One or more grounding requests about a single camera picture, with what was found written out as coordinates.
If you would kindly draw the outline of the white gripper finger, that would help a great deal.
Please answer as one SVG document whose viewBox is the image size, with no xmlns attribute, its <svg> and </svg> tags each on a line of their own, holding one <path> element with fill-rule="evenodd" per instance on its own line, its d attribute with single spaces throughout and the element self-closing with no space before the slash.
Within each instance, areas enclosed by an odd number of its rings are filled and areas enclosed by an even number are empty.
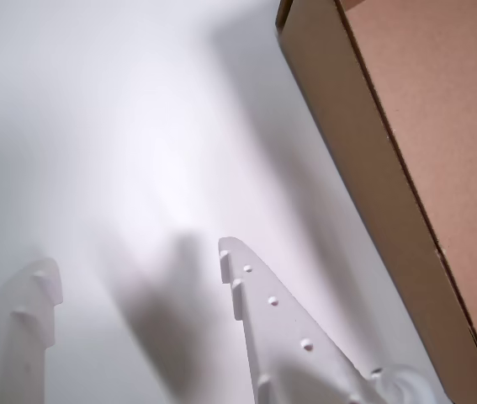
<svg viewBox="0 0 477 404">
<path fill-rule="evenodd" d="M 32 262 L 0 287 L 0 403 L 45 401 L 45 351 L 55 344 L 60 303 L 52 258 Z"/>
<path fill-rule="evenodd" d="M 240 239 L 218 242 L 257 403 L 382 403 L 277 275 Z"/>
</svg>

